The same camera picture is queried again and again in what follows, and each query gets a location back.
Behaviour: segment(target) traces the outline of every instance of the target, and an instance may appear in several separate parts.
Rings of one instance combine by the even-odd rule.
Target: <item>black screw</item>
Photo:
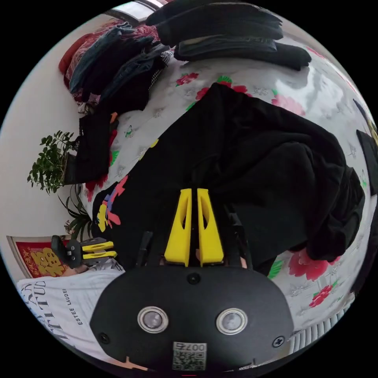
[[[285,338],[283,336],[278,336],[274,339],[273,341],[273,348],[278,348],[280,347],[283,343],[285,342]]]
[[[103,332],[100,333],[100,341],[103,343],[103,344],[109,344],[110,343],[110,339],[109,339],[109,336]]]
[[[201,280],[201,276],[198,273],[191,273],[188,275],[187,280],[191,285],[196,285]]]

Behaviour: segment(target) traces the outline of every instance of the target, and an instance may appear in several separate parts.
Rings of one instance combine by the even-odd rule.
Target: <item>bed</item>
[[[301,43],[287,37],[280,42],[306,49],[312,57],[309,67],[297,72],[247,59],[186,63],[172,57],[152,88],[145,110],[121,115],[118,134],[111,146],[113,160],[107,179],[92,192],[84,189],[81,200],[91,215],[95,196],[126,176],[149,146],[200,100],[213,82],[286,108],[332,132],[343,148],[347,164],[360,177],[366,201],[353,244],[332,264],[324,262],[327,264],[324,274],[314,273],[315,262],[303,270],[300,254],[287,251],[273,264],[269,277],[286,296],[295,332],[304,332],[326,319],[337,318],[350,305],[349,291],[365,256],[369,225],[377,204],[377,196],[370,195],[367,166],[356,129],[369,135],[374,131],[369,129],[354,102],[358,101],[371,117],[363,98],[336,67]]]

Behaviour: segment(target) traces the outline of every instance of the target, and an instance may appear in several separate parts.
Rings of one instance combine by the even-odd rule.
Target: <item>white wall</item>
[[[0,249],[14,280],[24,278],[6,236],[65,234],[70,219],[56,195],[49,196],[26,181],[41,152],[41,138],[55,131],[77,134],[78,108],[63,84],[58,64],[80,36],[96,30],[110,17],[100,15],[74,30],[54,46],[31,71],[13,100],[0,131],[1,219]],[[68,196],[62,189],[61,198]]]

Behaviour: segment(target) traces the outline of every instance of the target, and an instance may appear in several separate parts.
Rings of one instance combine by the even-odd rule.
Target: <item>black jacket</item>
[[[114,186],[96,196],[94,219]],[[312,259],[333,261],[354,240],[365,200],[334,135],[219,84],[146,152],[115,198],[121,224],[102,236],[123,266],[135,264],[143,232],[187,187],[233,204],[254,267],[298,245]],[[96,224],[93,235],[101,235]]]

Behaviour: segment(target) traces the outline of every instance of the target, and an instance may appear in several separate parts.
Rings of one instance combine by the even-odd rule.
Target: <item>qr code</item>
[[[173,343],[173,370],[206,369],[206,344]]]

